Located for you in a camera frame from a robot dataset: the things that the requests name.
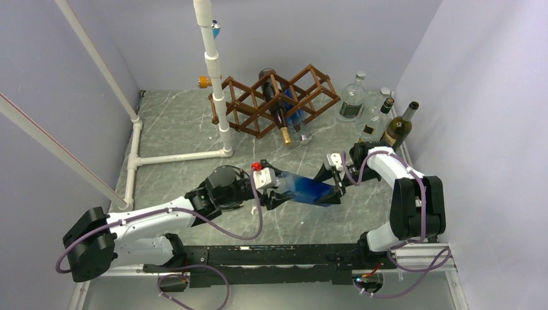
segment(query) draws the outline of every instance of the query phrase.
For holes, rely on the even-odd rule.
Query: wine rack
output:
[[[312,86],[305,90],[297,86],[297,83],[306,76],[311,76],[313,83]],[[280,85],[281,89],[275,87],[274,98],[269,102],[264,102],[264,96],[260,91],[260,87],[267,79],[271,79],[272,85]],[[299,109],[305,111],[308,113],[308,117],[304,120],[304,122],[309,123],[340,100],[340,97],[337,95],[333,85],[331,84],[329,76],[327,74],[323,74],[312,64],[302,69],[302,71],[300,71],[289,81],[271,71],[270,74],[266,74],[260,78],[251,87],[248,87],[229,76],[222,82],[223,90],[227,87],[230,91],[230,100],[226,100],[226,115],[229,116],[230,113],[234,115],[234,121],[228,122],[230,127],[235,129],[237,132],[245,132],[246,134],[251,134],[258,139],[264,137],[269,131],[276,128],[274,118],[268,112],[270,106],[276,104],[276,102],[281,101],[280,104],[282,106],[284,106],[283,101],[293,105],[293,108],[286,112],[286,117],[290,117]],[[292,98],[284,94],[287,89],[290,90]],[[237,96],[236,90],[240,90],[243,94]],[[312,100],[321,94],[328,96],[330,100],[323,107],[316,110]],[[253,105],[244,103],[244,100],[249,97],[251,97],[251,102]],[[211,110],[213,111],[213,119],[211,122],[217,124],[219,120],[215,110],[215,105],[213,104],[213,94],[209,95],[209,100],[211,102]],[[258,122],[259,118],[267,119],[267,123],[270,124],[266,126],[263,125],[263,128],[261,128]]]

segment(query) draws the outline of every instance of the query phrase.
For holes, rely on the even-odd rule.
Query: black bottle label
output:
[[[339,114],[344,118],[355,118],[361,109],[361,105],[349,105],[343,102]]]

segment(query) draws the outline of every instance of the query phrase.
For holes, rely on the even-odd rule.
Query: red connector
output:
[[[259,162],[256,162],[256,163],[252,163],[252,164],[251,164],[251,170],[253,170],[253,171],[259,171],[260,169],[262,169],[262,166],[260,165]]]

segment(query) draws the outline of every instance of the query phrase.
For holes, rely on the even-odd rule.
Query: blue plastic bottle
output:
[[[318,204],[316,202],[323,196],[329,194],[333,189],[333,185],[315,181],[287,171],[282,172],[278,177],[278,181],[279,185],[275,191],[281,194],[295,196],[294,199],[292,199],[295,202],[307,203],[309,205],[321,205],[323,207],[330,205],[329,203]]]

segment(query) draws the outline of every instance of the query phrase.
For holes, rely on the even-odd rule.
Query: white wall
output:
[[[335,87],[364,69],[367,88],[394,88],[440,2],[212,0],[222,73],[250,85],[263,68],[292,78],[313,63]],[[93,3],[141,89],[192,89],[207,74],[191,0]]]
[[[70,2],[137,104],[123,58],[83,0]],[[0,91],[110,186],[131,122],[54,1],[3,1]],[[61,238],[108,200],[0,114],[0,309],[66,309],[74,282],[56,274]]]
[[[547,309],[548,3],[444,0],[397,86],[471,309]]]

